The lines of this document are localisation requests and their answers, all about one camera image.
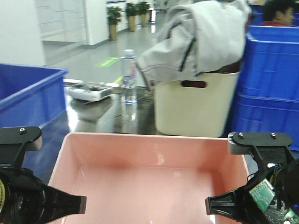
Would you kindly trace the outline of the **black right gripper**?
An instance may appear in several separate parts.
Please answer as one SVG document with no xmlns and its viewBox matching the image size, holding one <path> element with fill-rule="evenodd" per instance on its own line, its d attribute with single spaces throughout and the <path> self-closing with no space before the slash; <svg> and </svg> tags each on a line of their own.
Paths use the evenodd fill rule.
<svg viewBox="0 0 299 224">
<path fill-rule="evenodd" d="M 233 132 L 228 134 L 231 154 L 250 155 L 258 171 L 248 182 L 248 208 L 244 186 L 205 199 L 207 215 L 221 215 L 254 224 L 297 224 L 299 222 L 299 161 L 289 149 L 290 135 L 279 132 Z"/>
</svg>

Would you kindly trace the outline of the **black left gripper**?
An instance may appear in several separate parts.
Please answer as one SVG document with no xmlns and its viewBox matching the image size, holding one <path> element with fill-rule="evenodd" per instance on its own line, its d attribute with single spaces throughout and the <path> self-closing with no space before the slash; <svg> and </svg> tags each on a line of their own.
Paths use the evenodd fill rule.
<svg viewBox="0 0 299 224">
<path fill-rule="evenodd" d="M 87 197 L 71 195 L 48 185 L 21 168 L 25 153 L 42 147 L 38 126 L 0 129 L 0 222 L 39 224 L 73 214 L 85 214 Z"/>
</svg>

